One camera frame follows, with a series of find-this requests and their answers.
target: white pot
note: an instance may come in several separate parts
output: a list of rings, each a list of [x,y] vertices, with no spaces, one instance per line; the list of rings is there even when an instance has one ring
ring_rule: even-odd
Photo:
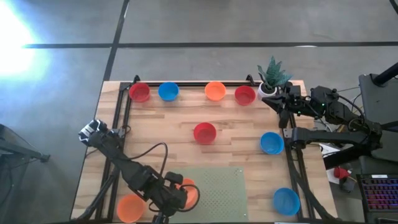
[[[275,88],[275,91],[274,91],[273,93],[264,93],[264,92],[261,90],[261,85],[263,85],[263,84],[264,84],[264,83],[261,83],[261,84],[259,85],[259,88],[257,89],[257,97],[258,97],[259,100],[261,100],[263,97],[274,96],[274,95],[276,94],[276,89],[277,89],[277,88]]]

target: potted plant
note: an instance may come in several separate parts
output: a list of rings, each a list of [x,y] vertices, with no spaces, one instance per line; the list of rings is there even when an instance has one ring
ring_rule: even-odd
[[[268,65],[267,72],[264,72],[260,65],[257,65],[259,69],[259,75],[262,83],[257,91],[259,98],[274,96],[277,90],[277,86],[285,84],[293,75],[285,74],[285,70],[280,71],[282,62],[276,64],[274,56],[271,58],[271,62]]]

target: gray floor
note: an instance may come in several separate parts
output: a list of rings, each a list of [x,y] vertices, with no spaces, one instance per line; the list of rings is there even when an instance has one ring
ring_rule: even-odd
[[[7,43],[111,43],[122,3],[0,2],[0,17],[9,15],[0,24],[18,27],[6,26],[9,35],[0,36],[6,46],[0,52],[0,123],[52,155],[47,164],[29,166],[18,198],[25,212],[16,213],[14,223],[68,220],[85,154],[77,132],[94,116],[110,49],[7,51]],[[388,0],[132,0],[121,42],[397,41],[397,21]],[[242,79],[257,74],[256,65],[266,66],[271,55],[304,79],[307,90],[344,89],[358,86],[358,75],[396,63],[398,47],[119,49],[110,79]],[[334,195],[339,217],[360,220],[358,199]]]

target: perforated board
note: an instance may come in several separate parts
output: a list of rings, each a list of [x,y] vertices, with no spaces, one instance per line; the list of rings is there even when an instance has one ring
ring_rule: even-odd
[[[173,169],[195,181],[200,189],[198,205],[177,212],[170,223],[248,222],[243,167]]]

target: orange bowl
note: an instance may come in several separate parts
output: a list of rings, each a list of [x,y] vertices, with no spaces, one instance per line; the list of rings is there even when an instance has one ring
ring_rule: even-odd
[[[187,184],[195,185],[193,180],[191,180],[189,178],[184,178],[182,180],[182,185],[187,185]],[[194,187],[184,187],[184,189],[187,191],[187,202],[185,203],[184,209],[189,209],[189,208],[192,208],[192,206],[197,202],[198,191]]]
[[[145,202],[135,194],[124,196],[118,203],[118,217],[124,223],[133,223],[144,214]]]
[[[220,82],[209,82],[205,87],[205,94],[209,100],[219,101],[226,93],[224,84]]]

